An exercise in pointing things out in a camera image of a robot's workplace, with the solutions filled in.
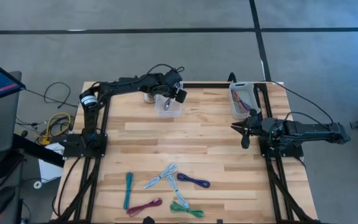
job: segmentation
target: light blue cable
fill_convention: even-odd
[[[183,196],[179,193],[178,190],[178,186],[177,186],[177,182],[175,181],[175,178],[172,175],[169,175],[167,177],[167,182],[169,185],[171,185],[171,187],[173,188],[173,190],[175,191],[175,193],[177,194],[178,197],[178,201],[179,204],[185,208],[189,208],[189,203],[187,203],[187,201],[183,198]]]
[[[174,164],[170,164],[162,173],[156,178],[153,178],[144,185],[144,189],[149,187],[153,187],[162,177],[166,177],[168,175],[172,175],[178,168]]]

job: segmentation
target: clear plastic container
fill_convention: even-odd
[[[180,82],[180,89],[183,89],[183,82]],[[175,99],[171,99],[168,110],[164,110],[165,102],[168,98],[162,95],[155,96],[155,110],[160,116],[179,117],[181,115],[182,103],[178,103]]]
[[[254,94],[254,84],[252,82],[237,82],[232,83],[229,86],[229,101],[231,107],[231,114],[234,119],[246,119],[249,116],[248,113],[243,113],[240,109],[240,106],[236,105],[233,100],[232,90],[236,90],[240,99],[251,106],[252,109],[255,109],[257,113],[260,113],[260,108],[256,103],[256,98]]]

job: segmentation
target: wooden tabletop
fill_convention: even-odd
[[[92,83],[86,82],[84,90]],[[267,86],[273,116],[283,119],[290,111],[286,92],[278,85],[268,83]],[[154,104],[143,101],[141,92],[111,98],[108,147],[101,162],[92,222],[141,223],[147,216],[158,223],[216,223],[217,219],[223,219],[224,223],[275,222],[266,165],[257,138],[251,138],[249,149],[242,149],[241,135],[230,128],[236,120],[231,116],[229,90],[187,88],[186,91],[184,113],[178,118],[159,117]],[[263,102],[261,98],[262,112],[266,114]],[[79,107],[75,132],[80,133],[83,125],[83,110]],[[66,161],[62,180],[74,160]],[[165,179],[150,189],[143,189],[148,180],[158,177],[171,163],[177,165],[178,172],[211,182],[208,189],[190,182],[177,182],[190,208],[204,210],[204,218],[171,213],[169,206],[177,198]],[[283,158],[283,163],[289,191],[306,214],[317,218],[305,168],[292,158]],[[83,159],[68,179],[62,210],[78,192],[82,168]],[[134,173],[130,207],[149,203],[155,198],[162,198],[163,204],[129,217],[122,208],[126,172]],[[285,207],[279,195],[282,217],[285,218]],[[87,203],[88,197],[85,197],[83,218]]]

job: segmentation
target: gray carpet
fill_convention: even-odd
[[[356,0],[256,4],[262,27],[358,27]],[[0,0],[2,30],[252,26],[244,0]],[[319,219],[358,223],[358,131],[349,127],[358,119],[358,32],[264,33],[263,38],[272,79],[319,104],[349,131],[352,141],[344,146],[306,143],[305,162]],[[2,68],[22,71],[27,88],[40,93],[53,82],[67,83],[69,103],[78,101],[84,81],[140,75],[157,63],[184,66],[186,81],[221,81],[230,72],[240,81],[264,79],[254,33],[0,35]],[[66,94],[67,89],[57,86],[50,92],[58,99]],[[313,105],[290,93],[288,98],[293,111],[328,122]],[[36,122],[58,111],[76,112],[57,106],[24,91],[18,117]],[[37,177],[37,160],[28,158],[24,170],[24,179]],[[33,222],[51,217],[58,182],[40,190],[30,183],[23,187]]]

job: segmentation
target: tape roll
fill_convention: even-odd
[[[41,187],[42,187],[41,181],[35,181],[35,183],[34,183],[34,188],[35,188],[35,189],[40,189]]]

